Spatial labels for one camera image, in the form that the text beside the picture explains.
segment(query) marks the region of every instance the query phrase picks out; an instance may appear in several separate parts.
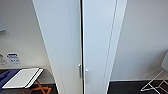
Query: wardrobe door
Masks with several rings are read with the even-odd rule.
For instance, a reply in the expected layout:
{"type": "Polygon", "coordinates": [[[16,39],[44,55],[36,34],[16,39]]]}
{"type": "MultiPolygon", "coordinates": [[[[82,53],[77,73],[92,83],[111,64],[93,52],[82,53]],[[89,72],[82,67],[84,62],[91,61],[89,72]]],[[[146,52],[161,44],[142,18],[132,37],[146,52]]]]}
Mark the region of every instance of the wardrobe door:
{"type": "Polygon", "coordinates": [[[33,0],[59,94],[83,94],[79,0],[33,0]]]}
{"type": "Polygon", "coordinates": [[[84,94],[107,94],[126,0],[82,0],[84,94]]]}

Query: wall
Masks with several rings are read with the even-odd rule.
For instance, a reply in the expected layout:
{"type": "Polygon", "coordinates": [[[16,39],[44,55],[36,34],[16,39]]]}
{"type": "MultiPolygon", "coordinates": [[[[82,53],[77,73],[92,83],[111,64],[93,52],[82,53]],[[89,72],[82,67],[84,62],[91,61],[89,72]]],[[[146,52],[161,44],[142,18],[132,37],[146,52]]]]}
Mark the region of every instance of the wall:
{"type": "Polygon", "coordinates": [[[168,0],[128,0],[111,81],[149,80],[168,51],[168,0]]]}
{"type": "Polygon", "coordinates": [[[0,68],[41,67],[52,73],[32,1],[0,0],[0,16],[6,28],[0,32],[0,53],[7,63],[0,68]],[[21,63],[9,62],[8,53],[17,53],[21,63]]]}

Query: door handle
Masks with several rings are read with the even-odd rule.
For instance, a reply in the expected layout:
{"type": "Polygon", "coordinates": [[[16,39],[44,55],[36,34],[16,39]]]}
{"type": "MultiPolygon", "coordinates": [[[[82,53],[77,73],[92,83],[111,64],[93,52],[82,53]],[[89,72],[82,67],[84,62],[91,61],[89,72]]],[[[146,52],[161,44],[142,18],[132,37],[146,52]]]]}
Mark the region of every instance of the door handle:
{"type": "Polygon", "coordinates": [[[78,67],[79,67],[79,77],[82,78],[82,65],[79,64],[78,67]]]}
{"type": "Polygon", "coordinates": [[[88,69],[85,69],[85,83],[87,84],[89,81],[88,81],[88,78],[89,78],[89,74],[88,74],[88,69]]]}

